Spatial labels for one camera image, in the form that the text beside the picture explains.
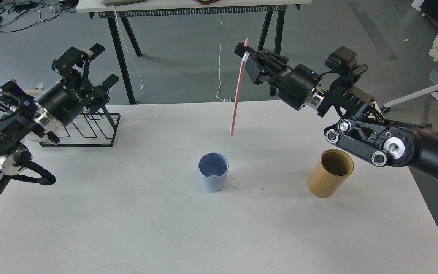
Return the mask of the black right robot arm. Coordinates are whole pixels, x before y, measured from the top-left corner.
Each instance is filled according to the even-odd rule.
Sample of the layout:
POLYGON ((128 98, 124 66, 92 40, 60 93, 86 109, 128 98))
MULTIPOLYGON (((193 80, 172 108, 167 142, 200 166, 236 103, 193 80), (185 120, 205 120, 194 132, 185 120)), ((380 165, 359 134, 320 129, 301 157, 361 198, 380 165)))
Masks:
POLYGON ((245 69, 254 84, 268 83, 278 98, 296 111, 309 106, 323 117, 334 108, 340 119, 325 128, 330 144, 376 166, 409 166, 438 182, 438 134, 431 126, 385 119, 375 108, 375 99, 355 83, 367 70, 358 65, 356 53, 339 47, 325 61, 338 77, 325 89, 322 74, 266 50, 254 50, 240 42, 235 54, 246 58, 245 69))

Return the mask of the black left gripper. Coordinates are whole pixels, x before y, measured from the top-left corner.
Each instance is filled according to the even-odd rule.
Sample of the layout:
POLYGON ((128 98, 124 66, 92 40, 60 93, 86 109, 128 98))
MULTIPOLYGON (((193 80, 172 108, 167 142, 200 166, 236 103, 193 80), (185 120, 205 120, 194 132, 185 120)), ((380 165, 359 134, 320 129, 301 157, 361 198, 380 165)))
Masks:
POLYGON ((63 127, 68 126, 83 113, 83 106, 73 94, 67 93, 68 90, 86 90, 84 108, 87 113, 96 113, 111 100, 109 92, 118 82, 118 76, 111 74, 97 86, 93 86, 88 78, 90 62, 104 50, 105 48, 98 43, 90 49, 70 47, 59 59, 52 61, 52 70, 62 79, 36 96, 35 102, 63 127))

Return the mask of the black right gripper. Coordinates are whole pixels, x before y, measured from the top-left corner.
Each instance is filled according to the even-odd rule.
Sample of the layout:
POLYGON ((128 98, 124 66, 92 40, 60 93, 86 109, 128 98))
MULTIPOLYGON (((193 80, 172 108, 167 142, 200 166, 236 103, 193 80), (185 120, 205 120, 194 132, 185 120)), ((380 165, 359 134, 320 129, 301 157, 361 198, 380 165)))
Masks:
POLYGON ((236 45, 234 53, 239 57, 246 55, 245 69, 254 84, 267 82, 273 85, 278 89, 278 98, 296 111, 305 106, 316 110, 322 103, 322 77, 303 64, 287 68, 287 57, 267 50, 256 51, 244 42, 236 45))

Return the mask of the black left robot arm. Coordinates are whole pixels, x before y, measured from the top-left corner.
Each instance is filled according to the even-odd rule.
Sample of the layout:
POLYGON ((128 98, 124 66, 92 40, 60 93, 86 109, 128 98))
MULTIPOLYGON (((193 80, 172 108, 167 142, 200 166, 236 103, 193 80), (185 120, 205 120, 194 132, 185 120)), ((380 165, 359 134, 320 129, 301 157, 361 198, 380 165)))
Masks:
POLYGON ((37 96, 15 80, 0 86, 0 110, 5 112, 0 118, 0 195, 12 179, 40 185, 56 182, 53 174, 33 162, 23 139, 34 137, 57 145, 57 126, 66 127, 81 115, 108 115, 108 94, 119 78, 112 74, 94 86, 88 77, 90 63, 104 50, 98 43, 90 49, 66 50, 51 66, 61 80, 37 96))

